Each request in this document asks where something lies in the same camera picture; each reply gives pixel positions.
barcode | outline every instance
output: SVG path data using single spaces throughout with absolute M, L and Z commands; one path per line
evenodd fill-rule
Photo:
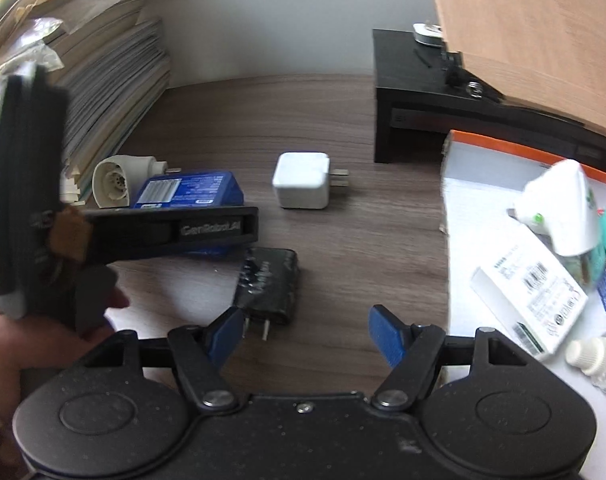
M 523 283 L 528 287 L 528 291 L 539 290 L 542 283 L 548 278 L 548 270 L 545 266 L 539 262 L 528 268 L 525 275 L 523 276 Z
M 153 180 L 147 184 L 137 203 L 170 202 L 180 183 L 180 178 Z
M 522 323 L 517 323 L 512 327 L 514 330 L 514 334 L 519 338 L 521 345 L 525 348 L 531 355 L 537 356 L 542 353 L 543 349 L 539 347 L 539 345 L 534 341 L 534 338 L 530 334 L 530 331 L 525 328 L 525 325 Z

transparent bottle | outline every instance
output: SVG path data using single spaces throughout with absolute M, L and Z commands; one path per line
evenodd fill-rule
M 601 337 L 572 341 L 566 349 L 566 361 L 580 368 L 594 386 L 606 393 L 606 333 Z

wooden panel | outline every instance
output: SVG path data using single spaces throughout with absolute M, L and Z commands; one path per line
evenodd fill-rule
M 232 170 L 260 210 L 259 244 L 297 251 L 301 282 L 291 326 L 268 342 L 251 330 L 225 367 L 248 391 L 371 393 L 389 368 L 369 340 L 368 309 L 405 322 L 447 323 L 439 163 L 374 164 L 373 81 L 364 76 L 256 78 L 167 91 L 123 146 L 183 170 Z M 351 188 L 322 211 L 284 210 L 271 179 L 285 151 L 321 151 L 350 170 Z M 208 323 L 231 303 L 241 254 L 117 264 L 132 307 L 118 328 L 162 336 Z
M 436 0 L 448 49 L 506 95 L 606 135 L 606 0 Z

screw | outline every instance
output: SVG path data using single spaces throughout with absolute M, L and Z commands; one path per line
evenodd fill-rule
M 297 411 L 299 413 L 309 413 L 313 409 L 314 409 L 313 402 L 301 402 L 300 404 L 297 404 Z
M 234 394 L 227 390 L 212 390 L 203 396 L 203 404 L 210 408 L 226 408 L 234 401 Z
M 474 99 L 481 99 L 481 97 L 483 97 L 483 87 L 481 86 L 481 83 L 476 81 L 470 81 L 466 91 L 470 97 L 474 97 Z
M 398 408 L 407 402 L 407 393 L 401 390 L 385 390 L 377 395 L 377 403 L 384 408 Z

stack of books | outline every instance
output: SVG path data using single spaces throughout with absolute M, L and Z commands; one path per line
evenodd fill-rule
M 70 96 L 62 174 L 66 202 L 89 197 L 96 164 L 120 148 L 169 84 L 161 23 L 140 18 L 145 1 L 44 0 L 26 11 L 22 30 L 40 24 L 48 32 L 35 44 L 38 56 L 54 59 L 49 81 Z M 8 12 L 16 14 L 21 2 L 26 0 Z M 16 44 L 22 34 L 19 27 L 7 43 Z M 0 56 L 11 49 L 0 47 Z

